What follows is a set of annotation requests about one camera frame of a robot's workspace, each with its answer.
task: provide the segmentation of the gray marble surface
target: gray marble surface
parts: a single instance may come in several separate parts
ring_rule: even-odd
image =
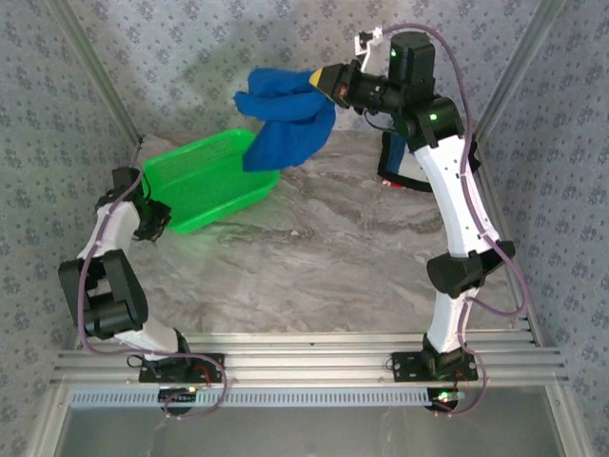
[[[204,135],[149,135],[139,160]],[[262,203],[189,235],[134,243],[131,262],[160,320],[183,331],[424,332],[445,252],[433,195],[382,186],[378,133],[336,132],[282,173]],[[514,308],[505,272],[480,297]],[[470,328],[507,328],[474,310]]]

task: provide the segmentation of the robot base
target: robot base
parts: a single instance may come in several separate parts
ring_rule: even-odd
[[[478,370],[473,355],[462,348],[438,353],[423,336],[420,352],[393,352],[391,354],[393,380],[396,383],[427,381],[478,381]]]
[[[184,336],[175,330],[178,337],[178,352],[190,353]],[[215,360],[221,366],[225,365],[224,354],[202,353],[210,359]],[[151,361],[143,360],[140,366],[139,382],[143,384],[162,383],[186,383],[186,384],[220,384],[222,374],[210,362],[200,359],[186,359],[182,357],[167,357],[165,359]]]

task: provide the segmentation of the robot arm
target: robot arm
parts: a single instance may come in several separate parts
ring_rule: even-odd
[[[76,325],[78,282],[83,261],[96,243],[102,220],[112,202],[134,182],[138,170],[121,168],[112,174],[114,189],[97,204],[97,224],[87,245],[76,259],[59,267],[59,279]],[[133,236],[149,240],[158,238],[169,221],[169,212],[166,205],[146,197],[140,185],[110,215],[87,274],[84,317],[88,336],[101,340],[113,337],[138,349],[178,352],[179,334],[148,315],[146,295],[127,260]],[[160,358],[147,356],[150,361]]]
[[[381,41],[374,32],[361,33],[356,37],[359,59],[319,69],[310,83],[342,108],[353,107],[359,114],[365,110],[390,114],[396,132],[406,138],[410,153],[429,180],[446,227],[448,252],[427,263],[437,292],[433,321],[423,338],[422,359],[431,379],[441,379],[454,372],[467,356],[459,343],[459,321],[466,301],[476,296],[485,277],[502,263],[483,235],[495,240],[509,257],[515,250],[512,242],[500,241],[469,166],[465,179],[470,192],[463,193],[462,120],[453,101],[434,92],[435,49],[428,36],[415,31],[394,35],[387,76],[363,72],[362,62],[367,62],[372,45]],[[485,233],[479,233],[474,224],[466,204],[468,197],[484,223]]]

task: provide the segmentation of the wall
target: wall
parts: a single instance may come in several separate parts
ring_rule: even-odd
[[[537,0],[69,0],[140,133],[252,127],[232,96],[256,66],[348,62],[353,36],[404,21],[438,28],[462,62],[478,117]],[[444,56],[438,89],[457,97]],[[336,129],[362,129],[342,111]]]
[[[0,17],[0,455],[16,456],[73,342],[57,267],[131,146],[42,0],[0,2]]]
[[[485,151],[540,323],[609,455],[609,6],[569,2]]]

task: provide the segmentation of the cable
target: cable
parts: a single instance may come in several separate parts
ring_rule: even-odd
[[[459,378],[461,377],[465,381],[465,385],[466,385],[466,387],[465,387],[465,395],[467,395],[469,393],[469,390],[470,390],[469,380],[465,377],[465,375],[463,374],[463,372],[460,369],[456,369],[455,370],[455,375],[457,376],[457,381],[455,381],[455,387],[459,383]]]
[[[131,357],[133,357],[134,359],[139,360],[140,361],[140,365],[133,365],[131,363]],[[141,368],[141,367],[144,366],[144,361],[145,361],[145,359],[141,355],[129,355],[129,357],[127,358],[127,366],[129,368]]]
[[[496,309],[496,308],[493,308],[493,307],[485,304],[485,302],[483,302],[475,297],[467,297],[465,300],[469,301],[471,303],[475,303],[476,305],[480,306],[481,308],[483,308],[493,314],[496,314],[498,316],[514,318],[514,317],[518,316],[519,314],[525,312],[528,309],[529,304],[531,302],[531,292],[529,290],[528,285],[526,284],[526,280],[524,279],[522,272],[520,271],[520,269],[518,268],[516,263],[514,261],[512,261],[512,259],[510,259],[509,256],[505,252],[503,252],[503,249],[501,249],[497,245],[497,243],[495,243],[495,240],[493,240],[490,236],[488,236],[486,234],[486,229],[484,227],[484,224],[482,223],[480,216],[476,212],[476,207],[474,206],[473,198],[471,196],[469,185],[467,183],[467,178],[465,175],[467,172],[469,150],[471,148],[472,138],[474,135],[474,120],[472,118],[471,110],[469,108],[469,99],[467,97],[465,83],[463,82],[463,74],[462,74],[461,68],[459,67],[459,63],[457,62],[457,57],[455,56],[455,53],[453,52],[453,50],[450,48],[450,45],[448,45],[446,40],[444,40],[444,38],[440,35],[439,32],[437,32],[435,29],[432,29],[431,27],[423,25],[423,24],[404,23],[404,24],[397,24],[394,26],[386,27],[383,29],[383,35],[393,33],[394,31],[398,31],[398,30],[402,30],[402,29],[416,29],[416,30],[422,30],[422,31],[429,33],[434,38],[436,38],[438,41],[440,41],[440,43],[442,44],[442,47],[448,54],[448,58],[450,59],[450,62],[453,66],[453,70],[455,71],[455,76],[457,78],[457,85],[459,86],[459,94],[461,96],[461,100],[463,103],[463,109],[465,111],[465,123],[466,123],[465,144],[463,146],[463,154],[462,154],[461,166],[460,166],[461,185],[462,185],[463,195],[465,197],[465,204],[467,205],[467,209],[469,210],[469,213],[470,213],[472,219],[474,220],[474,224],[476,225],[476,229],[478,230],[480,237],[488,244],[488,246],[490,246],[500,256],[502,261],[512,270],[512,272],[518,279],[518,282],[521,286],[522,303],[514,311],[501,311],[500,309]],[[481,393],[478,396],[478,398],[476,399],[476,401],[464,410],[461,410],[458,412],[451,412],[451,414],[453,416],[465,414],[465,413],[471,411],[472,409],[474,409],[477,405],[479,405],[482,398],[484,397],[484,395],[486,393],[486,386],[488,383],[488,379],[486,378],[486,366],[484,365],[482,358],[475,350],[470,349],[467,346],[467,344],[465,343],[464,323],[465,323],[465,316],[467,315],[468,310],[469,310],[469,306],[465,303],[463,305],[462,312],[459,316],[459,323],[458,323],[458,328],[457,328],[457,338],[459,339],[459,344],[461,345],[462,349],[465,352],[467,352],[468,354],[473,355],[474,358],[478,361],[481,371],[482,371],[482,386],[481,386]]]
[[[146,181],[146,187],[148,188],[148,194],[146,197],[144,197],[144,200],[146,200],[147,202],[150,201],[150,195],[152,195],[152,189],[150,188],[150,182],[146,176],[145,173],[142,174],[142,176],[144,177],[144,181]]]
[[[207,368],[200,366],[200,367],[195,367],[194,368],[195,371],[202,371],[203,374],[206,377],[206,382],[207,382],[207,386],[210,387],[211,386],[211,379],[209,378],[209,371],[207,371]]]
[[[363,111],[363,118],[365,119],[365,122],[367,122],[368,125],[373,129],[384,131],[385,133],[396,133],[397,132],[397,130],[395,130],[395,129],[388,129],[386,127],[381,127],[381,126],[377,126],[376,124],[373,124],[370,121],[370,119],[368,119],[368,109],[365,109]]]
[[[87,351],[96,354],[96,355],[103,355],[103,356],[114,356],[114,355],[133,355],[133,356],[146,356],[146,355],[153,355],[153,356],[163,356],[163,357],[173,357],[173,358],[182,358],[182,359],[199,359],[202,360],[204,362],[208,362],[210,364],[212,364],[221,374],[222,376],[222,384],[223,384],[223,388],[222,388],[222,393],[220,394],[220,397],[218,398],[218,400],[216,401],[216,403],[202,411],[202,412],[198,412],[195,414],[189,414],[189,415],[185,415],[185,416],[176,416],[173,415],[169,412],[168,410],[168,402],[166,401],[165,406],[163,408],[165,414],[167,417],[173,417],[173,418],[177,418],[177,419],[182,419],[182,418],[192,418],[192,417],[201,417],[201,416],[205,416],[210,414],[211,412],[215,411],[216,409],[218,409],[220,407],[220,405],[224,402],[225,398],[226,398],[226,394],[228,392],[228,380],[226,378],[226,371],[224,369],[224,367],[222,365],[220,365],[218,362],[216,362],[215,360],[213,360],[210,357],[207,357],[203,354],[183,354],[183,353],[171,353],[171,352],[157,352],[154,350],[146,350],[146,349],[139,349],[139,350],[134,350],[134,349],[121,349],[121,350],[114,350],[112,352],[104,352],[102,350],[98,350],[96,348],[93,348],[89,343],[88,343],[88,338],[87,338],[87,331],[85,329],[85,290],[86,290],[86,281],[87,281],[87,273],[88,273],[88,268],[90,266],[91,260],[93,259],[93,255],[95,255],[95,252],[97,251],[97,248],[101,245],[101,240],[104,236],[104,232],[106,231],[106,226],[108,225],[108,222],[110,220],[110,216],[112,215],[112,213],[116,210],[116,208],[118,207],[118,205],[125,200],[125,198],[127,198],[127,196],[132,193],[135,189],[137,189],[137,187],[140,185],[140,183],[142,182],[142,179],[144,177],[144,172],[142,171],[142,169],[140,167],[137,167],[138,170],[140,171],[140,173],[138,174],[137,178],[135,179],[135,181],[133,182],[133,184],[127,189],[125,190],[116,200],[114,200],[114,202],[112,202],[112,204],[110,205],[110,208],[108,209],[108,211],[104,214],[104,218],[102,219],[102,223],[100,224],[99,229],[97,230],[97,235],[95,236],[95,242],[93,243],[92,248],[89,250],[89,252],[87,253],[87,256],[85,257],[85,262],[83,263],[83,269],[81,270],[80,273],[80,277],[78,280],[78,310],[77,310],[77,316],[78,316],[78,335],[80,338],[80,341],[83,345],[83,348],[86,349]]]

